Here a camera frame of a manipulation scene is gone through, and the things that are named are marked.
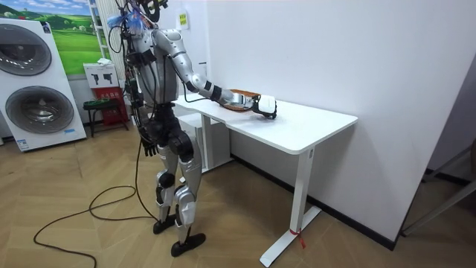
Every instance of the white washing machine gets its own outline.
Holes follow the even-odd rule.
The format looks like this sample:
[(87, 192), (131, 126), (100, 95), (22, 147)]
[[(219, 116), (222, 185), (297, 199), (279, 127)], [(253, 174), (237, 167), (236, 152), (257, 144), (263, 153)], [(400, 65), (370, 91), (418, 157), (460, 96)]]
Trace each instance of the white washing machine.
[(0, 110), (21, 151), (86, 137), (48, 25), (0, 19)]

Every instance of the white table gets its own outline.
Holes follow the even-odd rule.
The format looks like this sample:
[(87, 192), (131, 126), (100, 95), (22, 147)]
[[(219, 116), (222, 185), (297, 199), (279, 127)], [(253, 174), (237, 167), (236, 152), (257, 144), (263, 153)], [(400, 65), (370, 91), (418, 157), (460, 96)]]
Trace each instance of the white table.
[[(189, 101), (200, 97), (198, 94), (187, 95)], [(321, 212), (319, 208), (313, 206), (304, 214), (315, 146), (357, 122), (355, 116), (279, 100), (277, 101), (277, 117), (274, 120), (266, 119), (252, 111), (233, 112), (209, 100), (188, 103), (183, 95), (179, 96), (174, 103), (202, 114), (205, 164), (208, 170), (214, 168), (209, 166), (210, 163), (213, 163), (213, 155), (210, 150), (213, 146), (209, 133), (210, 118), (222, 122), (230, 130), (252, 137), (283, 152), (299, 155), (289, 225), (293, 232), (299, 232), (300, 229), (306, 228), (312, 219)], [(261, 263), (265, 267), (269, 267), (295, 238), (296, 235), (290, 231), (284, 233), (261, 256)]]

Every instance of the red box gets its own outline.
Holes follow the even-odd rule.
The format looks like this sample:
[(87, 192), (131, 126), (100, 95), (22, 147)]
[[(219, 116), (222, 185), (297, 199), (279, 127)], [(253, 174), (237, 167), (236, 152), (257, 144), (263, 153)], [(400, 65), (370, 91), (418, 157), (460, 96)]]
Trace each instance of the red box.
[[(120, 102), (120, 114), (124, 121), (127, 121), (127, 111), (126, 111), (126, 104), (124, 103), (124, 98), (122, 96), (122, 89), (120, 87), (107, 87), (107, 88), (96, 88), (93, 89), (94, 93), (96, 94), (96, 98), (115, 98), (118, 99)], [(103, 113), (103, 122), (105, 125), (114, 124), (120, 122), (120, 115), (116, 110), (107, 110), (102, 111)]]

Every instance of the red string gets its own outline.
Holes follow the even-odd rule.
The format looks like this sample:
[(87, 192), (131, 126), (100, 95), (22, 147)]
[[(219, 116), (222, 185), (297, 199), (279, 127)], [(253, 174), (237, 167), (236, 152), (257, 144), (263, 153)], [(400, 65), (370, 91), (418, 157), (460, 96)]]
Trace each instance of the red string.
[(299, 228), (299, 231), (297, 231), (297, 232), (292, 231), (292, 229), (290, 229), (289, 231), (291, 232), (291, 234), (297, 235), (299, 237), (300, 245), (303, 247), (303, 249), (305, 249), (306, 248), (306, 243), (304, 243), (303, 236), (300, 233), (300, 228)]

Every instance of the green grass poster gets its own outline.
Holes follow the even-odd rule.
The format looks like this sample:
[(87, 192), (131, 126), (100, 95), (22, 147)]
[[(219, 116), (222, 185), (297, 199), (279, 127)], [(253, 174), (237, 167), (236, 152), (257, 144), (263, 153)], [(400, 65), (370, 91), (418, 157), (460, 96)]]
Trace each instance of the green grass poster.
[(0, 17), (48, 22), (66, 74), (101, 58), (88, 0), (0, 0)]

